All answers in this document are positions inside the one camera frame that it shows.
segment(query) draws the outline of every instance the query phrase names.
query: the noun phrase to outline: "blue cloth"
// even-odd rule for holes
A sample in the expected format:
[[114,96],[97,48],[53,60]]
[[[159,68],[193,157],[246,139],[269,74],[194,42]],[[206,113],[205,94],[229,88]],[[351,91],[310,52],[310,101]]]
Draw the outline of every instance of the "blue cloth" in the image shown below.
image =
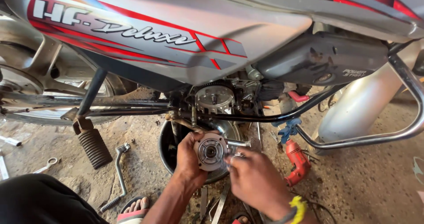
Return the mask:
[[297,134],[297,129],[295,125],[301,124],[301,123],[302,121],[300,120],[300,118],[293,118],[286,122],[286,127],[278,132],[278,135],[281,135],[281,144],[285,144],[287,140],[289,140],[290,135]]

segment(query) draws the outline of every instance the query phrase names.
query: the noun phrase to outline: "bracelet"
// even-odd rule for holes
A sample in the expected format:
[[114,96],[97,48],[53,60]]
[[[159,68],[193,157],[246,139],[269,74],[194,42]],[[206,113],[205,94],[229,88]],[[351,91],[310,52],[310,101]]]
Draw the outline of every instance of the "bracelet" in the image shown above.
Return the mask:
[[298,224],[305,217],[307,203],[302,201],[302,197],[295,196],[291,202],[289,202],[290,207],[292,208],[290,212],[279,221],[273,221],[271,224],[285,224],[289,220],[293,219],[290,224]]

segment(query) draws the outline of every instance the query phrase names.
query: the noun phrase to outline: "chrome crash guard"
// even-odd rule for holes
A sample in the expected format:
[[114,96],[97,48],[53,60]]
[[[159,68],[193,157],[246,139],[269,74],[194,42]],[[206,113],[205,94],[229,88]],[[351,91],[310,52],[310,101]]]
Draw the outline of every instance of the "chrome crash guard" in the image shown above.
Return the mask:
[[[316,142],[300,125],[296,126],[308,144],[324,150],[349,148],[408,139],[424,130],[424,86],[410,69],[422,49],[422,43],[412,41],[404,44],[404,50],[399,46],[392,46],[389,50],[389,63],[373,75],[351,83],[328,111],[318,129],[318,136],[324,143]],[[401,86],[395,75],[416,99],[417,116],[408,127],[400,131],[367,135],[378,115]]]

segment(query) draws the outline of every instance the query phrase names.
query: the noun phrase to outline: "motorcycle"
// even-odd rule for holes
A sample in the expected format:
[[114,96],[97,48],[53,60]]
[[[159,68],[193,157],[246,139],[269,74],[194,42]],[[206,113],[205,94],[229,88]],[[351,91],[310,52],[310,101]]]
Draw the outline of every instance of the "motorcycle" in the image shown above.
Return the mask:
[[[93,124],[124,115],[166,114],[176,146],[187,129],[240,140],[238,123],[284,123],[330,98],[313,137],[292,126],[318,155],[424,127],[421,0],[0,1],[1,114],[72,125],[95,169],[112,157]],[[415,121],[368,135],[402,83]],[[281,114],[264,116],[277,99]]]

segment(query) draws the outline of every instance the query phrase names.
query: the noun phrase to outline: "black pants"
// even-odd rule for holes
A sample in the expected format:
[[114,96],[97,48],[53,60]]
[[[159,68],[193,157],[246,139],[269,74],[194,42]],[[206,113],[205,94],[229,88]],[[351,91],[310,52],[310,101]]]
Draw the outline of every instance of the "black pants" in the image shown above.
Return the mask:
[[46,174],[0,182],[0,223],[107,224],[86,201]]

